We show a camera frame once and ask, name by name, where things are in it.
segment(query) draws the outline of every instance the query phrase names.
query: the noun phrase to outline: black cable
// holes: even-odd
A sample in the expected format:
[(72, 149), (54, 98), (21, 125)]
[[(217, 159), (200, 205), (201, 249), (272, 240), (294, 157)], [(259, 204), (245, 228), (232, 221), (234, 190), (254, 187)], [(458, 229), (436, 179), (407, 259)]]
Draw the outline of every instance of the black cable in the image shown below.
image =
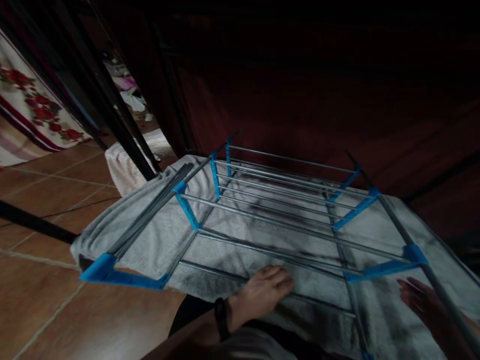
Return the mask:
[[(65, 210), (65, 211), (62, 211), (62, 212), (56, 212), (56, 213), (53, 213), (53, 214), (48, 214), (48, 215), (45, 215), (45, 216), (40, 216), (41, 219), (45, 219), (45, 218), (49, 218), (51, 216), (57, 216), (57, 215), (62, 215), (62, 214), (66, 214), (66, 213), (71, 213), (71, 212), (74, 212), (74, 211), (77, 211), (77, 210), (80, 210), (80, 209), (84, 209), (84, 208), (88, 208), (89, 206), (93, 206), (93, 205), (96, 205), (96, 204), (100, 204), (100, 203), (103, 203), (103, 202), (106, 202), (108, 200), (115, 200), (115, 199), (120, 199), (121, 196), (117, 196), (117, 197), (110, 197), (108, 199), (105, 199), (105, 200), (100, 200), (100, 201), (97, 201), (97, 202), (92, 202), (88, 205), (84, 205), (84, 206), (79, 206), (79, 207), (75, 207), (73, 209), (70, 209), (70, 210)], [(15, 224), (14, 222), (9, 222), (9, 223), (6, 223), (2, 226), (0, 226), (0, 229), (1, 228), (5, 228), (9, 225), (13, 225)]]

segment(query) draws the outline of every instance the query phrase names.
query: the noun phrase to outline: striped fabric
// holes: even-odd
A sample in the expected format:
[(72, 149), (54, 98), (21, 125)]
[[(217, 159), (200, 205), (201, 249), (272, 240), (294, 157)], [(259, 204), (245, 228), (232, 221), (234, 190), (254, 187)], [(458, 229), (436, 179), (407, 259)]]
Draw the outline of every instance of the striped fabric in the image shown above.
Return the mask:
[(0, 30), (0, 166), (90, 139)]

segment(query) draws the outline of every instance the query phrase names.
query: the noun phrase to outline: wrist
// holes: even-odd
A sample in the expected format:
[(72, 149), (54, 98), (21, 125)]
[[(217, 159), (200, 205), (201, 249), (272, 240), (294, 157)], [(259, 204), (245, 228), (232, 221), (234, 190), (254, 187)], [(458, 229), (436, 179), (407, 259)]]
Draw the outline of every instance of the wrist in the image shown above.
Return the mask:
[(246, 316), (241, 299), (237, 293), (230, 295), (226, 299), (227, 304), (227, 326), (228, 331), (232, 334), (242, 327), (247, 321), (251, 320)]

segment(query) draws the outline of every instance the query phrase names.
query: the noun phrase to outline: clothes drying rack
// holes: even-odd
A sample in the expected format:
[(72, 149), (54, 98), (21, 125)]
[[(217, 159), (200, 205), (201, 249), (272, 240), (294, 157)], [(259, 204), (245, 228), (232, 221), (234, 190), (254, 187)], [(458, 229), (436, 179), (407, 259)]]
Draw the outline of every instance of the clothes drying rack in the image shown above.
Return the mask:
[[(426, 277), (428, 278), (428, 280), (430, 281), (430, 284), (435, 289), (439, 298), (443, 302), (445, 308), (448, 310), (448, 312), (452, 316), (452, 319), (457, 324), (459, 330), (461, 331), (465, 339), (470, 343), (470, 345), (472, 345), (473, 349), (474, 349), (474, 346), (478, 345), (478, 340), (471, 333), (471, 330), (463, 320), (461, 313), (459, 312), (459, 310), (457, 309), (455, 304), (452, 302), (452, 300), (446, 293), (445, 289), (443, 288), (443, 286), (441, 285), (441, 283), (433, 273), (429, 265), (429, 262), (423, 255), (422, 251), (413, 242), (412, 238), (407, 233), (402, 223), (399, 221), (399, 219), (397, 218), (393, 210), (390, 208), (387, 200), (383, 197), (380, 191), (375, 186), (373, 186), (372, 182), (368, 178), (364, 169), (360, 166), (360, 164), (353, 158), (353, 156), (350, 153), (347, 152), (347, 155), (353, 163), (353, 169), (345, 169), (345, 168), (340, 168), (336, 166), (330, 166), (330, 165), (320, 164), (320, 163), (311, 162), (311, 161), (293, 159), (290, 157), (270, 154), (270, 153), (266, 153), (258, 150), (247, 149), (244, 147), (232, 145), (232, 140), (238, 133), (239, 131), (235, 133), (233, 136), (231, 136), (230, 138), (228, 138), (216, 151), (214, 151), (209, 157), (207, 157), (204, 161), (202, 161), (202, 163), (199, 166), (197, 166), (197, 168), (195, 168), (190, 174), (186, 175), (190, 170), (190, 168), (183, 171), (180, 170), (179, 171), (180, 174), (176, 176), (176, 179), (174, 181), (170, 181), (169, 184), (167, 184), (166, 188), (168, 189), (167, 191), (164, 191), (164, 195), (163, 197), (161, 197), (161, 200), (154, 199), (152, 201), (152, 204), (153, 203), (157, 204), (156, 209), (153, 210), (154, 212), (156, 212), (164, 204), (166, 204), (166, 202), (168, 202), (171, 198), (175, 196), (193, 229), (193, 232), (189, 237), (188, 241), (186, 242), (186, 244), (184, 245), (184, 247), (182, 248), (178, 256), (173, 260), (167, 272), (159, 280), (154, 280), (151, 278), (147, 278), (145, 276), (126, 273), (126, 272), (118, 271), (114, 269), (115, 263), (119, 260), (119, 258), (122, 255), (125, 254), (125, 252), (128, 250), (128, 248), (132, 245), (134, 241), (132, 239), (129, 240), (128, 238), (125, 238), (123, 240), (123, 243), (117, 242), (110, 249), (109, 252), (101, 255), (80, 276), (80, 279), (84, 281), (89, 281), (89, 282), (101, 282), (101, 283), (127, 285), (127, 286), (133, 286), (133, 287), (162, 290), (165, 287), (165, 285), (168, 283), (172, 275), (174, 274), (177, 267), (180, 265), (180, 266), (193, 268), (202, 272), (206, 272), (215, 276), (219, 276), (234, 282), (244, 284), (248, 281), (248, 279), (245, 277), (228, 273), (228, 272), (215, 269), (212, 267), (208, 267), (205, 265), (201, 265), (199, 263), (195, 263), (192, 261), (185, 260), (184, 256), (196, 238), (208, 239), (212, 241), (230, 244), (233, 246), (238, 246), (241, 248), (250, 249), (252, 251), (256, 251), (261, 254), (268, 255), (272, 258), (279, 259), (286, 263), (290, 263), (294, 266), (298, 266), (298, 267), (310, 270), (312, 272), (318, 273), (319, 275), (327, 276), (332, 279), (336, 279), (340, 282), (345, 283), (348, 296), (350, 299), (351, 309), (342, 308), (340, 306), (322, 301), (320, 299), (313, 298), (310, 296), (305, 296), (302, 294), (297, 294), (297, 293), (292, 293), (288, 297), (319, 306), (326, 311), (330, 311), (336, 314), (341, 314), (343, 316), (353, 318), (355, 327), (358, 332), (359, 345), (360, 345), (362, 357), (364, 359), (373, 359), (374, 357), (369, 351), (365, 332), (362, 327), (362, 321), (360, 318), (361, 315), (360, 315), (358, 303), (352, 289), (353, 284), (359, 283), (362, 281), (380, 278), (390, 274), (404, 272), (404, 271), (415, 269), (415, 268), (421, 268), (425, 273)], [(226, 160), (225, 161), (218, 160), (218, 154), (224, 148), (225, 148)], [(276, 158), (280, 158), (288, 161), (296, 161), (296, 162), (301, 162), (301, 163), (305, 163), (313, 166), (335, 169), (338, 171), (346, 172), (349, 174), (349, 176), (345, 182), (332, 181), (332, 180), (327, 180), (323, 178), (312, 178), (311, 176), (304, 175), (304, 174), (292, 173), (291, 171), (286, 171), (279, 168), (273, 168), (270, 166), (257, 164), (249, 161), (233, 159), (230, 156), (231, 149), (236, 149), (239, 151), (246, 151), (246, 152), (254, 152), (254, 153), (259, 153), (265, 156), (276, 157)], [(213, 182), (215, 186), (215, 199), (213, 201), (202, 199), (202, 198), (188, 195), (185, 193), (188, 182), (207, 164), (210, 164), (211, 166)], [(227, 175), (219, 174), (218, 165), (225, 166), (227, 168), (227, 171), (226, 171)], [(275, 185), (280, 183), (282, 185), (287, 185), (289, 187), (288, 187), (288, 190), (280, 189), (278, 187), (265, 185), (263, 183), (260, 184), (258, 182), (252, 182), (252, 181), (236, 178), (237, 173), (244, 174), (249, 177), (251, 176), (254, 178), (260, 178), (262, 180), (269, 180), (269, 181), (272, 181)], [(354, 181), (354, 179), (358, 175), (362, 175), (363, 178), (368, 183), (369, 190), (367, 193), (354, 191), (348, 188), (349, 185)], [(220, 180), (226, 180), (226, 182), (221, 184)], [(260, 189), (268, 190), (269, 192), (277, 192), (278, 194), (290, 196), (292, 198), (309, 200), (314, 203), (323, 204), (325, 205), (327, 211), (323, 212), (323, 211), (318, 211), (316, 209), (309, 209), (304, 206), (289, 204), (288, 202), (283, 202), (278, 199), (271, 199), (263, 195), (258, 195), (258, 194), (253, 194), (246, 191), (238, 190), (238, 189), (233, 189), (229, 187), (229, 184), (231, 182), (243, 183), (250, 187), (257, 187)], [(314, 189), (322, 193), (323, 197), (313, 196), (311, 195), (311, 193), (306, 191), (304, 193), (298, 190), (294, 191), (294, 190), (291, 190), (291, 187), (301, 188), (301, 189), (302, 188)], [(242, 203), (242, 204), (248, 205), (249, 207), (253, 207), (261, 210), (280, 213), (282, 215), (287, 215), (287, 216), (290, 215), (285, 211), (280, 211), (278, 209), (269, 208), (267, 206), (250, 203), (247, 201), (235, 199), (227, 195), (224, 195), (225, 193), (228, 193), (228, 192), (237, 192), (246, 196), (260, 198), (262, 200), (281, 203), (282, 205), (289, 205), (297, 208), (301, 207), (305, 211), (308, 211), (317, 215), (321, 215), (323, 217), (327, 217), (329, 218), (329, 222), (322, 222), (322, 221), (317, 221), (311, 218), (294, 215), (294, 218), (298, 219), (300, 217), (301, 220), (303, 221), (308, 221), (308, 222), (314, 223), (315, 225), (330, 229), (332, 231), (332, 235), (327, 235), (322, 232), (317, 232), (305, 227), (301, 227), (291, 223), (272, 219), (257, 213), (244, 211), (238, 208), (220, 204), (219, 201), (221, 199), (224, 199), (231, 202)], [(350, 206), (350, 205), (342, 204), (339, 201), (339, 199), (341, 200), (342, 194), (356, 195), (356, 196), (362, 197), (363, 199), (359, 202), (357, 206)], [(402, 255), (397, 255), (397, 254), (393, 254), (383, 250), (375, 249), (373, 247), (365, 246), (360, 243), (348, 241), (339, 237), (338, 230), (344, 227), (353, 218), (357, 217), (363, 210), (365, 210), (368, 206), (370, 206), (375, 201), (379, 201), (381, 203), (385, 212), (387, 213), (387, 215), (395, 225), (396, 229), (402, 236), (403, 240), (405, 241), (405, 246), (403, 247)], [(208, 211), (203, 215), (200, 221), (195, 216), (190, 206), (190, 202), (198, 202), (198, 203), (206, 204), (209, 206)], [(335, 212), (333, 211), (335, 207), (348, 209), (349, 212), (344, 216), (339, 216), (335, 214)], [(294, 230), (299, 233), (318, 238), (320, 241), (323, 240), (323, 241), (336, 243), (337, 250), (338, 250), (338, 259), (341, 265), (335, 265), (335, 264), (319, 261), (313, 256), (307, 256), (304, 254), (302, 255), (292, 254), (288, 252), (274, 250), (268, 247), (256, 245), (253, 242), (238, 241), (230, 237), (228, 234), (223, 234), (217, 231), (213, 231), (212, 229), (208, 229), (204, 227), (204, 224), (206, 223), (208, 217), (210, 216), (210, 214), (215, 208), (218, 208), (233, 214), (256, 219), (262, 222), (266, 222), (275, 226)], [(135, 233), (136, 236), (138, 236), (138, 234), (142, 231), (142, 229), (145, 228), (146, 223), (148, 221), (150, 220), (148, 219), (147, 221), (144, 221), (143, 224), (139, 227), (139, 229), (134, 229), (131, 232)], [(381, 263), (379, 265), (375, 265), (372, 267), (364, 268), (364, 269), (352, 268), (350, 266), (347, 266), (343, 247), (350, 247), (350, 248), (371, 253), (377, 256), (381, 256), (386, 259), (389, 259), (389, 261), (386, 261), (384, 263)]]

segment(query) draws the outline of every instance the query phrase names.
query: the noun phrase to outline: black watch strap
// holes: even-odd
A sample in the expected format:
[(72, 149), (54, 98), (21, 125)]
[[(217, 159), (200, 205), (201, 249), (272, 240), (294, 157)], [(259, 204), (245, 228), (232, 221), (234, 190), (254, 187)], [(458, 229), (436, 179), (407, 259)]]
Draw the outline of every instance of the black watch strap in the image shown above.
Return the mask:
[(230, 332), (227, 324), (227, 304), (221, 297), (215, 300), (213, 311), (215, 312), (216, 327), (222, 343), (230, 337)]

